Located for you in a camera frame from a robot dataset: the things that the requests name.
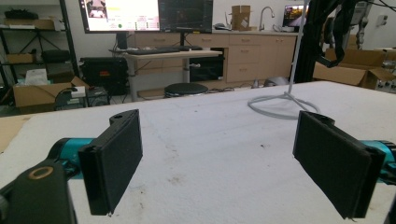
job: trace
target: paper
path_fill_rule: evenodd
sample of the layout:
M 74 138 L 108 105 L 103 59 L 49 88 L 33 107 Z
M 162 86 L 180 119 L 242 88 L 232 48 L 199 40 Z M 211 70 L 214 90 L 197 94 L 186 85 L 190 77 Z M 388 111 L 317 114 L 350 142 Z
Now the paper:
M 25 85 L 47 85 L 46 69 L 34 69 L 26 72 Z

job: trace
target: white wall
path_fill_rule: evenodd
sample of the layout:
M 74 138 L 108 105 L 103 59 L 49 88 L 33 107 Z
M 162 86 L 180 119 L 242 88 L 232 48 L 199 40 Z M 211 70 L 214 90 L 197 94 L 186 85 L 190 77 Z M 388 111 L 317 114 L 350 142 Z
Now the white wall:
M 266 30 L 271 30 L 273 24 L 280 25 L 283 20 L 283 9 L 285 5 L 303 4 L 304 1 L 287 1 L 287 0 L 214 0 L 214 17 L 213 23 L 225 23 L 225 15 L 231 13 L 231 6 L 251 5 L 250 26 L 259 26 L 261 11 L 264 7 L 271 7 L 275 12 L 275 17 L 271 18 L 269 11 L 263 14 L 263 23 Z M 81 15 L 78 8 L 78 1 L 66 1 L 67 12 L 69 14 L 70 26 L 75 43 L 77 58 L 81 57 L 106 57 L 110 56 L 109 49 L 113 48 L 115 35 L 86 35 L 84 33 Z M 381 27 L 375 27 L 378 15 L 388 15 L 388 24 Z M 369 24 L 366 27 L 364 37 L 364 48 L 390 48 L 396 47 L 396 12 L 388 8 L 373 6 Z

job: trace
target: white table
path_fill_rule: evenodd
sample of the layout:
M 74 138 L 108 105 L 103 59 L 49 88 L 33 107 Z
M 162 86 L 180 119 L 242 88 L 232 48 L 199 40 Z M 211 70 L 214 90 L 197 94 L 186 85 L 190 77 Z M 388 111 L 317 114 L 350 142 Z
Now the white table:
M 96 137 L 108 118 L 139 109 L 143 159 L 112 217 L 90 215 L 82 180 L 69 187 L 79 223 L 355 223 L 343 220 L 292 156 L 297 120 L 251 110 L 286 86 L 33 115 L 0 155 L 0 186 L 42 161 L 64 137 Z M 293 86 L 360 140 L 396 143 L 396 95 L 331 82 Z M 284 112 L 294 102 L 267 102 Z M 383 223 L 396 188 L 377 184 L 358 223 Z

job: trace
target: monitor stand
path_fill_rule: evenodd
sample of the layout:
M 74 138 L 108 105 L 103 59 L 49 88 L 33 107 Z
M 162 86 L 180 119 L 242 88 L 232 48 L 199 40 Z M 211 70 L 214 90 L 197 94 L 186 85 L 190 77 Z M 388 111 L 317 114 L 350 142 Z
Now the monitor stand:
M 180 51 L 189 51 L 189 50 L 201 50 L 202 48 L 199 46 L 188 45 L 185 46 L 184 42 L 186 41 L 186 34 L 184 32 L 180 32 L 180 45 L 178 49 Z
M 127 42 L 128 35 L 129 32 L 127 31 L 116 33 L 117 47 L 119 49 L 128 49 L 128 42 Z

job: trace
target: computer monitor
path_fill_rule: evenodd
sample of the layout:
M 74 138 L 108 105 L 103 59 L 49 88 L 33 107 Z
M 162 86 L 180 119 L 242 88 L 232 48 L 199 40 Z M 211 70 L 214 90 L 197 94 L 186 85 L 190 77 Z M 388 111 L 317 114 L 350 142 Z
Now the computer monitor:
M 78 0 L 86 34 L 117 34 L 126 49 L 130 31 L 159 31 L 157 0 Z
M 160 30 L 184 34 L 211 34 L 213 0 L 158 0 Z
M 303 18 L 303 10 L 304 6 L 302 5 L 285 6 L 282 26 L 295 27 L 294 30 L 298 31 L 298 28 L 301 25 L 301 19 Z

